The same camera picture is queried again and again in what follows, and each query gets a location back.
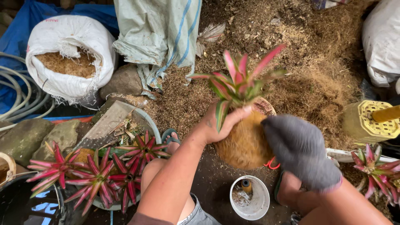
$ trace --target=flip-flop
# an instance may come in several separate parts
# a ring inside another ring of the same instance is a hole
[[[172,135],[171,135],[172,132],[175,132],[175,133],[176,133],[176,135],[178,136],[178,139],[172,137]],[[179,135],[178,135],[178,132],[177,132],[175,129],[173,129],[173,128],[168,128],[167,130],[164,131],[164,133],[163,133],[162,136],[161,136],[161,141],[162,141],[163,143],[164,143],[165,139],[167,138],[167,136],[170,136],[170,137],[168,138],[167,142],[166,142],[167,144],[169,144],[171,141],[180,144]]]
[[[274,198],[275,198],[276,203],[278,203],[279,205],[280,205],[280,203],[278,202],[278,192],[279,192],[280,183],[282,182],[282,176],[283,176],[284,172],[285,172],[285,170],[280,171],[279,179],[278,179],[278,182],[276,182],[276,186],[275,186],[275,190],[274,190]]]

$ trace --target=water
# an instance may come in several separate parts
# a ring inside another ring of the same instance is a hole
[[[1,225],[58,225],[58,201],[54,186],[29,198],[37,182],[17,181],[0,193]]]

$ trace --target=tattoo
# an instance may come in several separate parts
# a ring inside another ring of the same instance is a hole
[[[211,124],[211,120],[207,120],[206,121],[207,126],[209,126],[210,128],[212,128],[212,124]]]

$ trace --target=fingernail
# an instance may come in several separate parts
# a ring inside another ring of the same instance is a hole
[[[245,106],[243,109],[244,109],[245,112],[251,112],[252,111],[251,105]]]

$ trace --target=person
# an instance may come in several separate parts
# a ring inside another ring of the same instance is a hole
[[[169,159],[154,159],[144,169],[137,212],[128,225],[219,225],[190,194],[194,174],[206,144],[227,137],[232,127],[250,115],[252,108],[238,108],[216,130],[216,105],[212,105],[183,143],[175,132],[168,139]],[[314,125],[291,115],[262,121],[265,135],[284,170],[277,201],[304,217],[288,218],[289,224],[389,225],[325,156],[324,138]],[[304,183],[311,191],[300,191]]]

